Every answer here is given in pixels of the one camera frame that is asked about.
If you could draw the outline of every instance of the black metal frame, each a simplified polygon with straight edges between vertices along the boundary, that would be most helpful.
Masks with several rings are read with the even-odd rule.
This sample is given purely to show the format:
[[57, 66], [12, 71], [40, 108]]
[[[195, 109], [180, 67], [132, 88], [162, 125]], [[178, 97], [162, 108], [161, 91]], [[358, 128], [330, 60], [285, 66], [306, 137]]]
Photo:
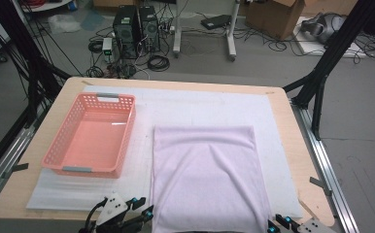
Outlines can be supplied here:
[[[27, 73], [25, 75], [27, 75], [26, 78], [29, 82], [27, 89], [28, 106], [0, 142], [1, 159], [22, 127], [29, 127], [37, 119], [38, 106], [42, 101], [55, 99], [61, 90], [61, 85], [55, 76], [62, 80], [67, 80], [72, 76], [53, 66], [43, 57], [20, 19], [13, 1], [0, 1], [0, 24], [6, 30], [24, 60], [20, 61], [12, 57], [8, 46], [1, 37], [0, 45], [15, 63], [17, 71]], [[21, 70], [20, 62], [26, 65], [26, 70]]]
[[315, 96], [312, 131], [317, 140], [321, 139], [319, 129], [326, 79], [374, 13], [375, 0], [359, 0], [315, 69], [309, 75], [284, 87], [285, 92], [289, 92], [302, 86], [299, 93], [291, 99], [292, 104], [301, 109], [307, 109], [309, 102]]

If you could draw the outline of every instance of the basket handle slot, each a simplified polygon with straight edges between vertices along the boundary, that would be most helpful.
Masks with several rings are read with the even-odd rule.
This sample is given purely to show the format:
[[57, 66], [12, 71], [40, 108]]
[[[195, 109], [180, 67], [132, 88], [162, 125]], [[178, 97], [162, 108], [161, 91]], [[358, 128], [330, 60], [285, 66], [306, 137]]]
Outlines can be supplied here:
[[83, 173], [91, 173], [91, 168], [89, 167], [72, 167], [72, 166], [64, 166], [62, 168], [63, 171], [66, 172], [83, 172]]
[[119, 95], [114, 93], [96, 93], [97, 100], [101, 102], [119, 102]]

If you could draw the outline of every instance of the aluminum rail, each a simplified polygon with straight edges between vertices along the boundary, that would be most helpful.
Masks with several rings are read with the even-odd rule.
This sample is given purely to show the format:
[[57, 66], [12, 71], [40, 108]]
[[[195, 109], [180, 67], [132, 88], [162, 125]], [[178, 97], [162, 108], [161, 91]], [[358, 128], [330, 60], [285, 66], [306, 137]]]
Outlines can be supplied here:
[[29, 145], [35, 131], [33, 125], [30, 128], [20, 130], [11, 146], [0, 159], [0, 186], [7, 179], [7, 175], [12, 173], [13, 167]]
[[346, 233], [358, 233], [357, 223], [355, 222], [354, 216], [348, 206], [339, 182], [333, 172], [332, 165], [327, 157], [327, 153], [324, 149], [322, 141], [318, 141], [315, 134], [312, 132], [312, 118], [308, 110], [297, 108], [297, 112], [303, 121], [305, 132], [308, 136], [308, 140], [311, 143], [312, 150], [315, 154], [316, 162], [321, 170], [322, 178], [326, 187], [332, 191], [331, 199], [336, 210], [342, 227]]

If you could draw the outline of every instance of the table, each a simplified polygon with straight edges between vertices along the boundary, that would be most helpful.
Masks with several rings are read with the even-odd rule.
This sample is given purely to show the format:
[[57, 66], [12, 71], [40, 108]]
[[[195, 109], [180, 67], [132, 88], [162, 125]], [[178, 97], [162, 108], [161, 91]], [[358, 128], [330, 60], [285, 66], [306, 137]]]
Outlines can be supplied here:
[[212, 83], [173, 83], [155, 81], [108, 80], [94, 78], [71, 78], [63, 86], [42, 125], [32, 139], [19, 164], [29, 163], [27, 170], [14, 172], [0, 193], [0, 218], [18, 219], [70, 219], [85, 220], [88, 212], [37, 211], [25, 206], [41, 172], [41, 159], [57, 132], [76, 95], [87, 85], [106, 85], [175, 90], [218, 91], [232, 93], [262, 94], [270, 101], [281, 140], [295, 182], [299, 203], [305, 222], [316, 217], [325, 225], [333, 225], [334, 218], [321, 188], [309, 182], [318, 178], [311, 156], [304, 143], [285, 92], [279, 87], [247, 86]]

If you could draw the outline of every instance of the black tripod leg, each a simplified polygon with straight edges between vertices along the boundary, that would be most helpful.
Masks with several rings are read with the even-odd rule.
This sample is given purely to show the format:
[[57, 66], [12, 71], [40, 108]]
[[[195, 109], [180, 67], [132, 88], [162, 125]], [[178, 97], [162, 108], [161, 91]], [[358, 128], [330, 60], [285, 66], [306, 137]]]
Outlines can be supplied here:
[[291, 90], [297, 89], [298, 87], [305, 85], [307, 82], [311, 80], [311, 75], [313, 72], [315, 72], [315, 70], [312, 71], [309, 75], [303, 77], [302, 79], [299, 79], [291, 84], [284, 86], [283, 87], [284, 91], [290, 92]]
[[324, 83], [326, 81], [327, 76], [323, 79], [321, 86], [318, 88], [317, 93], [315, 95], [315, 106], [314, 106], [314, 114], [312, 116], [312, 132], [315, 135], [315, 138], [320, 141], [321, 137], [319, 134], [319, 128], [321, 123], [321, 114], [322, 114], [322, 104], [324, 101]]
[[302, 86], [297, 96], [292, 98], [293, 104], [301, 109], [307, 109], [309, 102], [315, 96], [320, 85], [320, 79], [317, 74], [312, 75], [312, 80]]

